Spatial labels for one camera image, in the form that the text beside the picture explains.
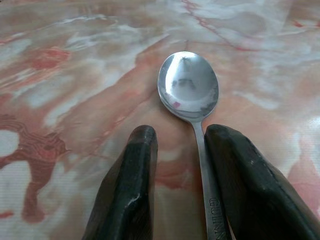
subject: spoon handle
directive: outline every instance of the spoon handle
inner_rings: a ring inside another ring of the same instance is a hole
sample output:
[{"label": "spoon handle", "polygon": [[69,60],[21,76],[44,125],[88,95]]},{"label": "spoon handle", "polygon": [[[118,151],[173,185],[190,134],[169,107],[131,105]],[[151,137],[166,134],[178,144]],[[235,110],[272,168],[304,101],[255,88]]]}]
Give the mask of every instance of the spoon handle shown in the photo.
[{"label": "spoon handle", "polygon": [[198,145],[208,240],[232,240],[218,182],[205,145],[201,122],[192,123]]}]

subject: metal spoon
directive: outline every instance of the metal spoon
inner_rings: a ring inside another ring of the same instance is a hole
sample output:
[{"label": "metal spoon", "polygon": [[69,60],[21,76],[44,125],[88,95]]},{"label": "metal spoon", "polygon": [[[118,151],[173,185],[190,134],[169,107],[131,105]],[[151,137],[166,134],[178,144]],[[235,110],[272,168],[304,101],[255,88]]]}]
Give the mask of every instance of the metal spoon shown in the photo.
[{"label": "metal spoon", "polygon": [[219,187],[205,146],[202,121],[214,110],[219,87],[215,72],[201,56],[188,51],[170,55],[157,82],[166,108],[192,124],[198,145],[208,240],[231,240]]}]

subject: black object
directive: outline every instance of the black object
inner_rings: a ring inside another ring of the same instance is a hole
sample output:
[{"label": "black object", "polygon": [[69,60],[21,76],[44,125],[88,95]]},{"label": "black object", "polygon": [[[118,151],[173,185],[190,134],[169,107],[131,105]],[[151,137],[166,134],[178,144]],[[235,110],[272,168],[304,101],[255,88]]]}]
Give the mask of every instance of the black object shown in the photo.
[{"label": "black object", "polygon": [[152,240],[157,153],[155,130],[137,127],[100,185],[82,240]]},{"label": "black object", "polygon": [[318,219],[247,137],[213,124],[205,139],[237,240],[320,240]]}]

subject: spoon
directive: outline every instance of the spoon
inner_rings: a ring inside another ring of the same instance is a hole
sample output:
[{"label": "spoon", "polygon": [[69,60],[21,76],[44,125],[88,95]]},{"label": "spoon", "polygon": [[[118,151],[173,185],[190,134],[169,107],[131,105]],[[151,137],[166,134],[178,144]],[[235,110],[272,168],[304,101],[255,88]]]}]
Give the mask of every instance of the spoon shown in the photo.
[{"label": "spoon", "polygon": [[200,160],[207,239],[231,240],[202,129],[202,121],[218,102],[219,86],[215,72],[203,57],[188,51],[176,52],[162,64],[157,88],[166,108],[193,126]]}]

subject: black rubber block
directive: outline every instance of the black rubber block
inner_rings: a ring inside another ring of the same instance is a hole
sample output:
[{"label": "black rubber block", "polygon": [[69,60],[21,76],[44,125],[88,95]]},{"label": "black rubber block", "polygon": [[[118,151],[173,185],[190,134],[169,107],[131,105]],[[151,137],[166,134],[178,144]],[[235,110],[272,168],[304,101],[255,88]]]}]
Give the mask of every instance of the black rubber block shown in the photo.
[{"label": "black rubber block", "polygon": [[246,136],[213,124],[205,140],[237,240],[320,240],[318,219]]},{"label": "black rubber block", "polygon": [[100,185],[83,240],[152,240],[157,154],[155,130],[137,127]]}]

